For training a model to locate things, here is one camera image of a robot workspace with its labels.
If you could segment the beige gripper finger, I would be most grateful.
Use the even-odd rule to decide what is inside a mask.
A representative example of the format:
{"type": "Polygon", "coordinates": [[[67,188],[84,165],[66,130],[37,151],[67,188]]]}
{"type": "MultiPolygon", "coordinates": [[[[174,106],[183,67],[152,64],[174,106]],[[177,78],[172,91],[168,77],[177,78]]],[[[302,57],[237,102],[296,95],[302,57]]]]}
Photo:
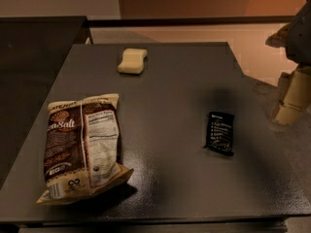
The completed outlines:
{"type": "Polygon", "coordinates": [[[287,38],[290,30],[290,25],[286,24],[277,32],[270,35],[265,43],[273,48],[285,48],[287,46],[287,38]]]}
{"type": "Polygon", "coordinates": [[[311,67],[298,65],[290,74],[283,72],[278,91],[272,119],[281,125],[294,124],[311,104],[311,67]]]}

